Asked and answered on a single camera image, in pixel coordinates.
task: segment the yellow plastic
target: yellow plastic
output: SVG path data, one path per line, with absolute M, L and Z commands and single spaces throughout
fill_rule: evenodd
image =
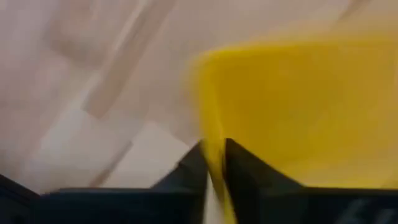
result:
M 196 90 L 205 154 L 228 223 L 234 218 L 221 175 L 225 138 L 305 185 L 385 185 L 397 169 L 397 49 L 393 39 L 368 37 L 204 56 Z

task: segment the blurry background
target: blurry background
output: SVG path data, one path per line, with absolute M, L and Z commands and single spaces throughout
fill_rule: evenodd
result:
M 301 27 L 395 29 L 398 2 L 0 0 L 0 10 L 0 173 L 44 193 L 148 187 L 166 174 L 201 138 L 187 85 L 200 53 Z

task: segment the yellow object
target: yellow object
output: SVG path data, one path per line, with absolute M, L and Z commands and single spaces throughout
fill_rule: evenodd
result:
M 397 47 L 385 37 L 324 39 L 224 49 L 200 60 L 205 155 L 228 223 L 225 138 L 305 185 L 385 185 L 397 169 Z

